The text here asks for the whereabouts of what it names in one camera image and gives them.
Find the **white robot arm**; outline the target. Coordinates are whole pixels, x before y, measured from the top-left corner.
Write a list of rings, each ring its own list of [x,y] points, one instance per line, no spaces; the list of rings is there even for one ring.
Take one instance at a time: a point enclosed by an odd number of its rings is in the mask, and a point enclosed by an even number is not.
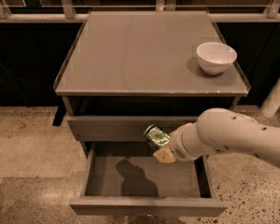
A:
[[[244,153],[280,169],[280,128],[223,108],[204,111],[169,134],[153,153],[160,163],[195,161],[204,155]]]

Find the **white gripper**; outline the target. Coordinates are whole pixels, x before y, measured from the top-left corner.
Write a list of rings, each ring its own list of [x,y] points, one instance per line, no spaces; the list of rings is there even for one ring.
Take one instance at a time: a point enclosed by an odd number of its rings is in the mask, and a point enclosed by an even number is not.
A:
[[[170,133],[169,147],[158,149],[153,156],[159,163],[173,163],[176,159],[195,161],[207,152],[208,147],[197,134],[196,124],[188,123]]]

